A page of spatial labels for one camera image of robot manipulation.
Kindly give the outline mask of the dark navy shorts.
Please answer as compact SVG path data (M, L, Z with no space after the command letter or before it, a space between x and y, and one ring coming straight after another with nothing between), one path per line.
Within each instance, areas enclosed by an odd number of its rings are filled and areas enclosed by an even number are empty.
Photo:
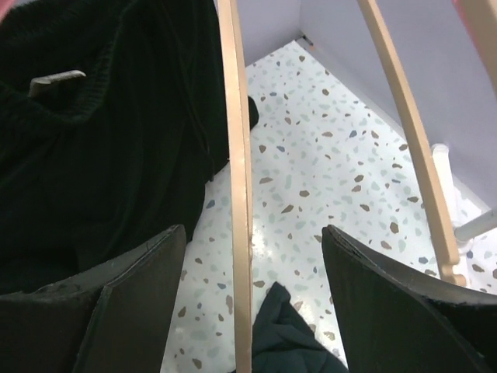
M347 367L315 338L290 303L290 293L274 283L255 318L252 370L262 373L340 373Z

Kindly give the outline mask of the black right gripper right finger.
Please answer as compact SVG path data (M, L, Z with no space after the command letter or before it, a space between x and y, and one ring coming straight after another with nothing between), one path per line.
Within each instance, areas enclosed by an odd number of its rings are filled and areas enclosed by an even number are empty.
M334 225L321 249L351 372L496 371L496 296L436 279Z

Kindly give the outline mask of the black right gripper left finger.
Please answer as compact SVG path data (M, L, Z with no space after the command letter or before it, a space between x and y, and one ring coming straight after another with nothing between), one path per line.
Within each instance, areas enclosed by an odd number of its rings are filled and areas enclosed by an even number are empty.
M158 372L186 251L174 225L30 294L1 296L3 372Z

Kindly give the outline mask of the beige hanger front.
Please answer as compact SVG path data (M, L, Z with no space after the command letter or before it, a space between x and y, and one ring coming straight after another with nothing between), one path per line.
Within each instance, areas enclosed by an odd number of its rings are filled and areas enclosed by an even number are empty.
M252 371L252 163L249 104L238 3L217 3L231 175L233 309L237 372Z

